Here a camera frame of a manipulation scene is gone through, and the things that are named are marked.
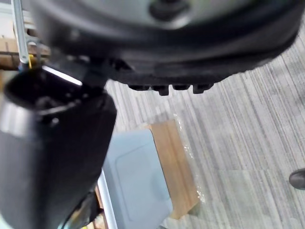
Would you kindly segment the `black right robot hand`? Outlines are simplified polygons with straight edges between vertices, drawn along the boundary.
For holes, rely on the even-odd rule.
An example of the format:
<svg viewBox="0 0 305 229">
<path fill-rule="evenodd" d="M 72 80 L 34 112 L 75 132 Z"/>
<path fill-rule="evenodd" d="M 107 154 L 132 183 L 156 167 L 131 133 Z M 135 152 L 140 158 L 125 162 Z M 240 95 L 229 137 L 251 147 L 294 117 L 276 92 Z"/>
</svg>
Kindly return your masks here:
<svg viewBox="0 0 305 229">
<path fill-rule="evenodd" d="M 201 94 L 296 40 L 302 0 L 30 0 L 47 62 L 3 88 L 0 215 L 13 229 L 80 229 L 117 110 L 108 80 Z"/>
</svg>

